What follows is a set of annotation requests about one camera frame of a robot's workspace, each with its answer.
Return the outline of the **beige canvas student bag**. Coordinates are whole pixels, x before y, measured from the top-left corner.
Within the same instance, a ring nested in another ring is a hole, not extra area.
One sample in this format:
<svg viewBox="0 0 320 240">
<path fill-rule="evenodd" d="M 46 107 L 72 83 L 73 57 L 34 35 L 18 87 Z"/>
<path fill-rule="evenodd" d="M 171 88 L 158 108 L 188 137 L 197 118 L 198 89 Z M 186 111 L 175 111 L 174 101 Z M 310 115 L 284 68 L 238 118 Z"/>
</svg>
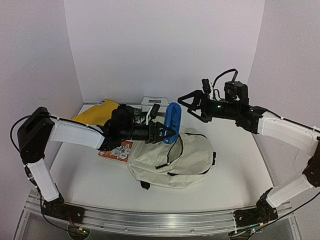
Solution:
<svg viewBox="0 0 320 240">
<path fill-rule="evenodd" d="M 207 136 L 194 128 L 183 127 L 172 144 L 138 141 L 127 166 L 144 189 L 150 185 L 185 189 L 205 179 L 216 155 Z"/>
</svg>

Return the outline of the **blue pencil case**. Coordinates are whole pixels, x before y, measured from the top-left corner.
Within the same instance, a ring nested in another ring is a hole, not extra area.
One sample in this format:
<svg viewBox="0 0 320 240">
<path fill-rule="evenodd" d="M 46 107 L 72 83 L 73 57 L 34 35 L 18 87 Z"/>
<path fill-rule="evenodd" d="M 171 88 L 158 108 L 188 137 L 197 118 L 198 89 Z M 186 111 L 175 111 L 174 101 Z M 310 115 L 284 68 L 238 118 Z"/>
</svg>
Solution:
<svg viewBox="0 0 320 240">
<path fill-rule="evenodd" d="M 179 137 L 181 118 L 182 118 L 181 106 L 176 102 L 170 103 L 166 109 L 166 113 L 164 117 L 164 125 L 170 128 L 176 127 L 177 138 Z"/>
</svg>

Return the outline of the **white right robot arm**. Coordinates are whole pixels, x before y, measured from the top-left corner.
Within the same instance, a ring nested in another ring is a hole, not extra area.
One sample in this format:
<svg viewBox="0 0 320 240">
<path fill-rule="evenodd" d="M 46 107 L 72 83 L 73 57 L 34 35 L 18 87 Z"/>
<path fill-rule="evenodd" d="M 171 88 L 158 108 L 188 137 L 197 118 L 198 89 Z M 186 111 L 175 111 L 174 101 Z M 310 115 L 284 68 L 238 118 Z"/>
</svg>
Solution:
<svg viewBox="0 0 320 240">
<path fill-rule="evenodd" d="M 233 212 L 236 225 L 245 227 L 276 220 L 277 207 L 300 193 L 320 186 L 320 130 L 297 123 L 249 104 L 248 86 L 240 81 L 224 84 L 224 99 L 217 100 L 208 79 L 202 79 L 202 89 L 178 98 L 187 112 L 203 123 L 213 118 L 234 120 L 237 127 L 290 144 L 305 152 L 310 159 L 305 169 L 286 183 L 268 189 L 255 207 Z"/>
</svg>

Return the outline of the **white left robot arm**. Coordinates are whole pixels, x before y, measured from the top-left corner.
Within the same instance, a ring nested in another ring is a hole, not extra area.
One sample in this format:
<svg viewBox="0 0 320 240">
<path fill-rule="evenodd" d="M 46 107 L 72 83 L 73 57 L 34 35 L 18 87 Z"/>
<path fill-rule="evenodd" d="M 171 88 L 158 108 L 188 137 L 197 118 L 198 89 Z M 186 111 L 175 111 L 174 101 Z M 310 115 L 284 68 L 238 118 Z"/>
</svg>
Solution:
<svg viewBox="0 0 320 240">
<path fill-rule="evenodd" d="M 111 112 L 104 125 L 89 125 L 51 115 L 47 108 L 19 119 L 23 124 L 17 130 L 18 143 L 14 147 L 20 154 L 28 180 L 44 200 L 41 212 L 62 218 L 69 212 L 68 205 L 58 190 L 45 163 L 48 142 L 70 143 L 99 151 L 111 151 L 127 140 L 155 144 L 176 137 L 176 126 L 154 122 L 159 104 L 154 104 L 142 123 L 135 120 L 134 108 L 120 104 Z"/>
</svg>

